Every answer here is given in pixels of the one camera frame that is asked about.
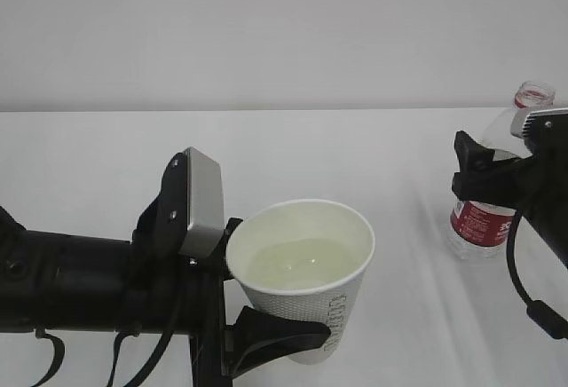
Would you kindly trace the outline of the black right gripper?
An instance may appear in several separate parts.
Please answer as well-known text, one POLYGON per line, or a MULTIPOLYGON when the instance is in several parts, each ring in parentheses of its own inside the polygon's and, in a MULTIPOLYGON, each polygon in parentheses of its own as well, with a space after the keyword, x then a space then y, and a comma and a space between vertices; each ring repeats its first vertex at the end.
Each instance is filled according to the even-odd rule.
POLYGON ((525 219, 564 267, 567 266, 567 138, 552 130, 524 133, 532 156, 495 161, 496 150, 481 146, 467 132, 454 137, 459 171, 452 192, 460 201, 517 209, 526 196, 521 177, 535 162, 535 194, 525 219))

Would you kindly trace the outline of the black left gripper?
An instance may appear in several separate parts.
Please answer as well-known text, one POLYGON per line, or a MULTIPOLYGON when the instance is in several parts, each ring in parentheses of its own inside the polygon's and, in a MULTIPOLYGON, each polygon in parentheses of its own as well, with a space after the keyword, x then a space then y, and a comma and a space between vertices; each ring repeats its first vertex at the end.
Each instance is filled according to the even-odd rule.
POLYGON ((281 318, 247 306, 234 324, 226 325, 225 282, 233 276, 225 252, 241 223, 229 218, 208 255, 191 248, 187 257, 185 316, 193 386, 232 386, 234 378, 264 364, 319 349, 331 335, 322 322, 281 318))

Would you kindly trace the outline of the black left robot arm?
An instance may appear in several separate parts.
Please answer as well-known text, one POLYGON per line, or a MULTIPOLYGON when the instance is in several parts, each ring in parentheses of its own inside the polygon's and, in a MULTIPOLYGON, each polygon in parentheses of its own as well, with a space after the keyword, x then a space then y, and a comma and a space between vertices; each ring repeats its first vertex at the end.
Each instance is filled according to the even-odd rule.
POLYGON ((231 218, 203 262, 158 259, 149 247, 154 223, 142 217, 130 241, 32 231, 1 216, 1 329, 49 340, 53 378, 65 356, 60 330, 112 332, 113 348, 155 333, 157 345, 131 378, 142 384, 176 334, 189 340, 194 386, 230 386, 273 360, 320 348, 330 335, 317 321, 281 318, 242 308, 225 321, 226 245, 239 225, 231 218))

